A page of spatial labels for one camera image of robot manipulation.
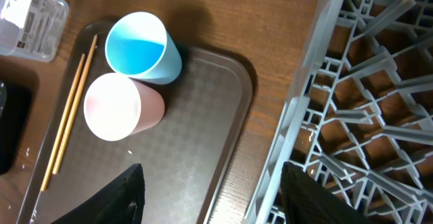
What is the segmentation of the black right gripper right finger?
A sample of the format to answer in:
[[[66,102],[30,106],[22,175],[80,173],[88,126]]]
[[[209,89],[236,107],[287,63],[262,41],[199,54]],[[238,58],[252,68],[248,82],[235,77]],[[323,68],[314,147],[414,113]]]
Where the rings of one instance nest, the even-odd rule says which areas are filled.
[[[291,162],[281,169],[282,206],[287,223],[364,224],[369,220]]]

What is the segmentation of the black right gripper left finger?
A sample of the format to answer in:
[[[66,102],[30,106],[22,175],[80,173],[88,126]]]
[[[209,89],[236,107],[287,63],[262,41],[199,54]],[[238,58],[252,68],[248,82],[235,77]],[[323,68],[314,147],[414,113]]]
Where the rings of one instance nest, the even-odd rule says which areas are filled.
[[[144,206],[143,168],[141,164],[133,164],[86,202],[55,222],[141,224]]]

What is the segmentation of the pink cup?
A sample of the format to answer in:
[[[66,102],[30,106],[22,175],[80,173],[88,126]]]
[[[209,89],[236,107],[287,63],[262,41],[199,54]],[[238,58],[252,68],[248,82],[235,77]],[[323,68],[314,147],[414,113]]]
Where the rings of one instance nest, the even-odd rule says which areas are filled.
[[[119,141],[157,125],[164,116],[165,102],[155,89],[112,72],[91,83],[83,110],[95,136]]]

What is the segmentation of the grey plastic dishwasher rack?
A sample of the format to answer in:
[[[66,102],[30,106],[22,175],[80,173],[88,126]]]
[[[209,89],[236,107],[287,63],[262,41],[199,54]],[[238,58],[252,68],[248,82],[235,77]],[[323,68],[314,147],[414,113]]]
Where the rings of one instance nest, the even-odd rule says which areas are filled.
[[[291,162],[382,223],[432,222],[432,0],[318,0],[245,223]]]

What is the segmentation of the dark brown serving tray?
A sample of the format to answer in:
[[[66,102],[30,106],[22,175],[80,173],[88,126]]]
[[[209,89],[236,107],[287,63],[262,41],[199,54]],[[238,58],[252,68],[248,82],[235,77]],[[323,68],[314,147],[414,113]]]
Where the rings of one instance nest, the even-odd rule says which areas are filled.
[[[166,103],[154,127],[120,141],[104,141],[88,128],[82,110],[72,126],[61,171],[45,191],[41,182],[79,60],[97,43],[87,82],[109,73],[105,19],[78,34],[18,215],[19,223],[51,223],[106,186],[132,164],[143,167],[144,223],[205,223],[217,198],[252,99],[243,64],[198,47],[178,44],[178,79],[156,87]]]

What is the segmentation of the wooden chopstick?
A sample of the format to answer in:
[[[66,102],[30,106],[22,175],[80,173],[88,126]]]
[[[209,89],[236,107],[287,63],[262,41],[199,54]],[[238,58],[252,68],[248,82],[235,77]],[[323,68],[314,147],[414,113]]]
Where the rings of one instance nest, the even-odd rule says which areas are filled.
[[[75,96],[76,90],[78,88],[78,83],[79,83],[79,80],[80,80],[80,77],[81,77],[81,73],[82,73],[82,70],[83,70],[84,63],[85,63],[85,54],[83,53],[81,55],[81,59],[80,59],[80,62],[78,64],[78,68],[76,69],[76,72],[75,72],[75,75],[74,75],[74,79],[73,79],[73,82],[72,82],[72,85],[71,85],[71,88],[70,88],[70,91],[69,91],[69,94],[68,94],[68,97],[67,97],[67,100],[66,100],[66,104],[65,104],[64,110],[62,112],[61,121],[60,121],[60,124],[59,124],[59,127],[58,127],[57,134],[55,136],[55,140],[54,140],[54,143],[53,143],[53,148],[52,148],[52,151],[51,151],[51,155],[50,155],[50,158],[49,158],[47,169],[46,169],[45,174],[44,174],[43,182],[41,184],[41,188],[40,188],[41,192],[44,192],[47,189],[48,185],[49,185],[49,180],[50,180],[50,177],[51,177],[51,174],[52,174],[52,170],[53,170],[53,167],[54,167],[54,164],[55,164],[55,159],[57,157],[57,153],[58,153],[58,150],[59,150],[59,147],[60,147],[60,143],[61,143],[61,140],[62,140],[62,137],[63,137],[63,132],[64,132],[64,129],[65,129],[65,126],[66,126],[66,121],[68,119],[68,116],[69,116],[69,113],[70,113],[70,109],[71,109],[71,106],[72,106],[72,103],[73,103],[73,100],[74,100],[74,96]]]
[[[87,56],[87,59],[86,59],[86,62],[85,62],[78,86],[77,86],[77,89],[76,89],[76,93],[74,95],[74,100],[72,102],[72,105],[71,105],[71,108],[69,111],[68,120],[66,122],[66,127],[64,129],[64,133],[63,133],[62,140],[60,143],[60,148],[58,150],[57,158],[55,160],[55,164],[54,164],[53,170],[52,170],[52,173],[54,175],[58,174],[60,171],[61,163],[62,163],[62,160],[64,157],[64,153],[66,151],[66,147],[67,147],[68,139],[69,139],[69,136],[70,136],[70,133],[72,130],[73,123],[74,123],[74,119],[75,119],[75,116],[76,116],[76,113],[78,110],[78,106],[80,104],[83,90],[85,87],[85,83],[86,83],[86,80],[87,80],[87,77],[88,77],[88,74],[90,71],[95,47],[97,45],[97,37],[98,37],[98,35],[95,35],[93,37],[92,44],[91,44],[90,50],[88,52],[88,56]]]

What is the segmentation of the light blue cup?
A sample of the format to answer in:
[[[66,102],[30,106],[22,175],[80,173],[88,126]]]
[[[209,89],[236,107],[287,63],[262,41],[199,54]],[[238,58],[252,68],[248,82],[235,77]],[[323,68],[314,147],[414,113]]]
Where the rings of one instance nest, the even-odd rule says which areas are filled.
[[[110,29],[105,56],[114,72],[157,85],[173,82],[183,62],[163,22],[149,12],[134,12]]]

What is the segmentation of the clear plastic bin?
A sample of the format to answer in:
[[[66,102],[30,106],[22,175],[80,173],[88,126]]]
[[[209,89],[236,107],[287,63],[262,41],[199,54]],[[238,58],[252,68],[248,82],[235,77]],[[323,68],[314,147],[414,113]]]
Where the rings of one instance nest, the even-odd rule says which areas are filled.
[[[1,0],[1,55],[52,61],[68,12],[64,0]]]

